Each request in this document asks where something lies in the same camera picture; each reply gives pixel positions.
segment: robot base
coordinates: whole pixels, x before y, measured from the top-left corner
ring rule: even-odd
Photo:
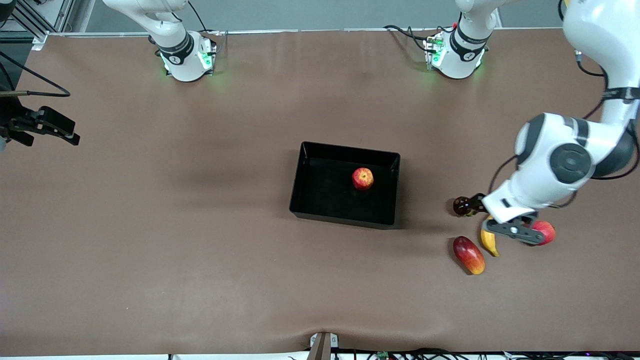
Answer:
[[[217,50],[217,45],[214,45],[211,39],[203,37],[196,31],[188,31],[188,33],[194,40],[194,47],[182,65],[172,64],[161,56],[167,76],[173,76],[176,80],[184,82],[196,81],[203,75],[213,75]]]
[[[462,61],[460,56],[456,54],[449,46],[449,37],[453,33],[441,31],[430,38],[429,41],[423,41],[425,49],[434,50],[436,53],[432,54],[428,51],[424,53],[427,61],[427,70],[433,68],[438,69],[444,76],[452,79],[463,79],[471,75],[473,71],[480,66],[482,56],[485,50],[483,49],[480,54],[476,56],[476,59],[472,61]]]

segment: cable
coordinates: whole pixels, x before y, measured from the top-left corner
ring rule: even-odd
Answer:
[[[517,157],[518,157],[517,155],[514,155],[514,156],[510,157],[507,161],[503,162],[502,165],[500,165],[498,170],[495,171],[495,173],[493,174],[493,177],[491,178],[491,182],[489,183],[489,192],[488,193],[491,193],[493,191],[493,185],[495,184],[495,180],[498,178],[498,175],[500,174],[502,169],[505,166],[509,165],[509,163],[512,162],[513,160],[516,160]]]
[[[585,73],[587,75],[591,75],[591,76],[598,76],[598,77],[604,78],[604,74],[598,74],[596,72],[591,72],[591,71],[585,69],[582,66],[582,61],[576,61],[576,62],[578,63],[578,68],[580,68],[580,70],[582,70],[583,73]]]
[[[571,205],[571,203],[575,200],[575,197],[577,195],[578,195],[578,191],[576,190],[571,194],[571,197],[564,204],[560,204],[560,205],[551,204],[549,205],[549,207],[552,209],[566,208],[567,206]]]
[[[191,7],[191,9],[193,10],[193,12],[196,14],[196,17],[198,17],[198,21],[200,21],[200,25],[202,25],[202,31],[213,31],[211,29],[207,29],[206,26],[204,26],[204,22],[202,22],[202,18],[200,17],[200,14],[198,13],[198,10],[196,10],[195,7],[193,7],[193,4],[191,4],[191,1],[187,1],[187,3],[189,4],[189,6]]]
[[[596,73],[596,72],[591,72],[582,66],[582,51],[575,50],[573,53],[575,54],[575,62],[578,64],[578,68],[583,73],[591,76],[598,76],[600,78],[603,78],[605,76],[604,69],[602,67],[600,67],[600,70],[602,70],[602,73]]]
[[[411,34],[407,33],[405,30],[402,30],[401,28],[398,28],[395,25],[387,25],[383,27],[384,29],[394,29],[394,30],[398,30],[400,31],[400,33],[406,37],[410,37],[410,38],[416,38],[418,40],[427,40],[427,38],[423,38],[423,37],[418,37],[418,36],[411,36]]]
[[[444,31],[444,32],[446,32],[448,34],[451,34],[452,32],[456,31],[455,29],[447,30],[447,29],[445,29],[445,28],[443,28],[441,26],[437,26],[436,30],[441,30],[441,31]]]
[[[604,90],[603,91],[607,91],[607,88],[609,87],[609,77],[607,76],[607,73],[604,71],[604,69],[602,69],[602,74],[604,74]],[[587,115],[583,117],[583,119],[590,118],[596,111],[598,111],[602,107],[602,105],[604,105],[604,100],[600,99],[600,101],[598,101],[598,104],[593,109],[591,109],[591,111],[589,111]]]
[[[564,0],[559,0],[558,1],[558,16],[560,16],[560,20],[564,21],[564,14],[562,13],[562,2]]]
[[[173,15],[173,17],[175,17],[176,20],[178,20],[179,22],[182,22],[182,19],[180,19],[178,15],[176,15],[175,12],[173,12],[173,10],[171,9],[171,5],[169,5],[169,2],[167,0],[161,0],[161,1],[162,1],[162,4],[164,5],[164,8],[170,11],[171,15]]]
[[[69,97],[71,96],[71,93],[69,91],[67,91],[67,89],[63,88],[62,86],[54,83],[53,81],[45,78],[44,76],[38,74],[37,72],[29,69],[28,67],[20,64],[19,62],[15,61],[14,59],[10,58],[7,54],[3,53],[2,51],[0,51],[0,56],[2,56],[3,58],[9,60],[12,64],[14,64],[15,66],[19,67],[22,70],[25,70],[26,72],[30,73],[31,75],[35,76],[36,78],[46,82],[47,84],[53,86],[54,88],[57,88],[58,90],[60,90],[62,92],[61,93],[52,93],[52,92],[39,92],[39,91],[27,91],[27,95],[36,95],[36,96],[51,96],[51,97]]]
[[[411,29],[411,26],[409,26],[409,27],[407,28],[407,30],[409,30],[409,33],[411,34],[411,38],[413,39],[413,42],[415,42],[415,45],[416,45],[417,47],[419,47],[419,48],[420,48],[420,50],[424,51],[425,53],[432,53],[432,54],[435,54],[435,51],[434,51],[434,50],[427,49],[427,48],[423,47],[422,45],[420,45],[420,43],[418,42],[418,39],[415,37],[415,34],[413,33],[413,30]]]
[[[13,91],[15,90],[15,86],[13,85],[13,81],[11,81],[11,76],[9,76],[9,72],[7,72],[6,67],[2,63],[0,63],[0,70],[3,72],[4,77],[6,78],[6,82],[9,84],[9,88]]]

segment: table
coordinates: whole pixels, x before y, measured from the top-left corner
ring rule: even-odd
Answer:
[[[397,33],[220,43],[195,83],[165,77],[145,38],[31,53],[72,97],[23,103],[74,119],[82,140],[2,155],[2,356],[285,352],[318,331],[372,350],[640,347],[635,174],[542,211],[550,245],[499,238],[482,275],[451,254],[482,219],[447,201],[486,191],[526,120],[583,116],[600,96],[560,30],[496,31],[460,81],[426,72]],[[400,229],[289,213],[302,141],[400,153]]]

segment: metal frame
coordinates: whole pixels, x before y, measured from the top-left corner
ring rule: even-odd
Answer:
[[[69,22],[68,15],[76,0],[63,0],[55,24],[51,24],[26,0],[17,0],[12,17],[25,31],[4,31],[3,42],[31,41],[33,50],[40,50],[50,33],[61,33]]]

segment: brown tablecloth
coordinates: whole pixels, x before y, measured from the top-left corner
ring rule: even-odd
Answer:
[[[50,37],[28,66],[72,97],[23,103],[82,140],[2,154],[0,354],[283,352],[317,331],[343,348],[639,349],[635,174],[543,211],[550,245],[499,238],[479,276],[452,258],[482,219],[445,203],[486,191],[526,120],[583,116],[602,89],[560,30],[491,46],[455,81],[391,33],[232,35],[214,76],[179,83],[146,38]],[[305,140],[399,152],[402,229],[289,213]]]

